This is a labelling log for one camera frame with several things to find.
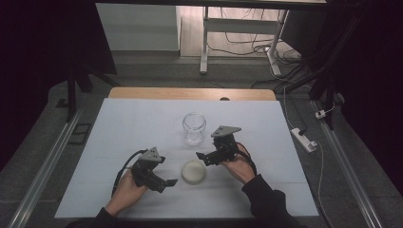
white paper surface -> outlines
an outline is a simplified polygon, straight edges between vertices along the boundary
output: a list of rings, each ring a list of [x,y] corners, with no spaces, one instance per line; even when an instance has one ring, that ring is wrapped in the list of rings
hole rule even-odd
[[[200,112],[207,121],[204,141],[197,146],[183,142],[182,119],[189,112]],[[182,167],[197,159],[195,152],[215,150],[210,135],[220,125],[242,128],[234,133],[236,141],[246,146],[271,187],[286,194],[292,216],[318,215],[279,102],[105,99],[55,217],[95,217],[109,201],[126,160],[156,146],[166,160],[154,173],[178,182],[161,194],[147,191],[121,218],[251,218],[242,184],[224,167],[208,166],[198,185],[182,179]]]

metal frame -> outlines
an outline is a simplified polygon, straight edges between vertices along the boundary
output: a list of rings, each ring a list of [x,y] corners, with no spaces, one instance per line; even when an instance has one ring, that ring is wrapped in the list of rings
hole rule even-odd
[[[312,102],[312,106],[314,110],[317,110],[317,105],[315,102]],[[341,171],[346,178],[347,183],[352,190],[353,195],[357,201],[359,208],[361,209],[362,215],[364,219],[367,221],[368,227],[370,228],[382,228],[382,222],[380,221],[379,215],[374,209],[374,206],[371,203],[370,198],[368,197],[367,192],[362,186],[361,182],[358,179],[350,161],[344,152],[343,147],[338,141],[337,135],[334,130],[329,128],[329,125],[324,121],[320,123],[323,132],[328,140],[329,145],[332,147],[332,150],[337,159],[338,165]]]
[[[86,96],[79,109],[72,117],[71,121],[65,124],[65,127],[63,128],[62,133],[59,135],[59,138],[51,147],[47,157],[45,158],[44,163],[36,174],[35,179],[30,185],[27,193],[25,194],[20,205],[18,206],[18,209],[15,211],[14,216],[7,226],[8,228],[19,228],[26,226],[36,203],[38,202],[39,198],[42,195],[42,192],[45,189],[45,186],[48,183],[48,180],[54,170],[54,167],[56,166],[56,163],[59,161],[59,158],[62,155],[63,150],[65,149],[71,132],[73,131],[75,125],[77,124],[83,113],[85,104]]]
[[[201,47],[201,70],[200,74],[207,74],[208,47],[207,36],[208,32],[233,32],[233,33],[253,33],[253,34],[270,34],[275,35],[272,45],[266,52],[269,59],[270,67],[275,76],[280,76],[281,72],[278,68],[275,57],[276,46],[279,36],[281,35],[284,26],[285,18],[288,10],[281,10],[278,21],[258,21],[244,19],[226,19],[226,18],[209,18],[208,7],[203,8],[203,37]]]

floor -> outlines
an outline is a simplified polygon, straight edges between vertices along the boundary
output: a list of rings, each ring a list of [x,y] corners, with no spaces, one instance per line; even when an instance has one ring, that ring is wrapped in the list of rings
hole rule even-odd
[[[245,15],[246,11],[247,9],[238,14],[238,16]],[[183,18],[183,45],[186,43],[185,31],[186,20]],[[193,41],[193,34],[196,33],[190,32],[190,35],[188,35],[190,37],[189,40]],[[247,41],[250,41],[250,38],[251,36],[249,35],[242,37],[242,39]],[[249,47],[250,44],[240,48],[238,48],[238,45],[225,44],[226,38],[224,36],[219,41],[211,39],[212,43],[210,43],[209,37],[209,44],[211,46],[217,45],[217,47],[229,48],[231,51],[239,51],[241,53],[252,49]],[[208,74],[201,76],[199,73],[199,51],[199,48],[190,49],[182,47],[182,57],[171,54],[156,56],[155,54],[114,52],[113,55],[118,75],[111,75],[110,77],[123,86],[227,88],[250,88],[253,86],[255,89],[273,89],[282,83],[282,81],[276,80],[271,76],[267,68],[268,61],[261,54],[247,58],[245,56],[233,57],[232,55],[227,55],[227,53],[223,55],[221,52],[213,53],[211,51],[211,56],[217,54],[217,56],[221,57],[215,56],[215,58],[211,58],[209,60]],[[283,72],[289,72],[295,66],[280,65],[280,69]],[[303,77],[305,70],[300,71],[296,78]],[[77,89],[78,104],[82,106],[82,114],[78,118],[77,124],[81,127],[92,126],[94,124],[103,99],[107,97],[108,92],[112,88],[96,77],[91,76],[91,81],[94,84],[94,89],[91,93],[85,94]],[[335,151],[325,137],[322,122],[314,117],[315,108],[313,107],[313,102],[307,96],[309,86],[303,86],[285,97],[280,92],[277,94],[277,98],[283,108],[287,108],[287,116],[290,123],[293,126],[307,126],[307,136],[321,144],[322,149],[320,151],[308,154],[297,142],[294,142],[305,175],[310,183],[313,196],[317,199],[317,208],[319,211],[322,211],[322,209],[326,211],[327,217],[334,227],[370,227],[362,216],[359,203],[349,183],[346,181],[336,159]],[[52,146],[66,127],[67,110],[63,107],[57,107],[59,101],[67,97],[66,83],[55,86],[49,92],[48,97],[48,105],[36,125],[27,135],[9,164],[0,173],[0,227],[6,227],[10,223],[37,172],[41,169],[49,151],[51,151]],[[322,106],[323,103],[315,101],[315,105]],[[371,154],[371,151],[368,150],[353,129],[345,122],[340,113],[341,106],[342,102],[337,100],[333,111],[335,133],[340,144],[345,150],[383,227],[403,227],[402,196],[394,188]],[[75,132],[76,134],[68,137],[68,143],[64,147],[63,153],[58,159],[46,186],[44,186],[43,192],[39,193],[39,199],[33,204],[34,207],[30,211],[31,214],[28,213],[26,227],[66,227],[69,223],[66,220],[54,219],[53,216],[68,186],[75,165],[85,147],[86,134],[80,134],[79,131],[80,129],[78,128]],[[332,227],[326,222],[324,216],[297,219],[309,227]],[[182,227],[213,226],[192,223]]]

hand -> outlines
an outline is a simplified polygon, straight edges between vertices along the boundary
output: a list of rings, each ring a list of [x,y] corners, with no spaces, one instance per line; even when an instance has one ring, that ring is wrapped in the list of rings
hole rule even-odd
[[[245,147],[243,147],[240,143],[237,143],[238,149],[250,156],[246,151]],[[251,179],[255,177],[253,169],[249,162],[241,155],[237,155],[237,157],[233,161],[223,161],[221,162],[225,168],[229,171],[229,173],[236,178],[238,181],[241,181],[243,184],[249,182]]]
[[[148,189],[146,186],[138,187],[133,180],[131,167],[127,169],[118,184],[118,188],[112,199],[106,205],[105,210],[113,217],[116,217],[124,209],[134,205]]]

table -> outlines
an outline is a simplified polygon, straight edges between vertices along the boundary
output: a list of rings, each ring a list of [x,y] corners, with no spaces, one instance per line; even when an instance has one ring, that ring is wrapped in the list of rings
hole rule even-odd
[[[222,97],[231,101],[219,101]],[[204,141],[194,147],[182,141],[182,118],[191,111],[201,112],[207,120]],[[122,212],[121,218],[252,218],[249,200],[240,191],[241,183],[222,166],[208,166],[205,180],[198,185],[187,184],[181,178],[182,166],[197,159],[195,152],[215,150],[209,134],[220,124],[242,128],[235,138],[254,151],[252,158],[258,172],[269,184],[285,192],[291,215],[318,215],[281,106],[272,91],[115,87],[104,100],[55,217],[96,216],[107,203],[114,176],[125,160],[137,150],[157,146],[166,160],[154,172],[165,180],[179,179],[178,183],[161,194],[149,191],[134,208]]]

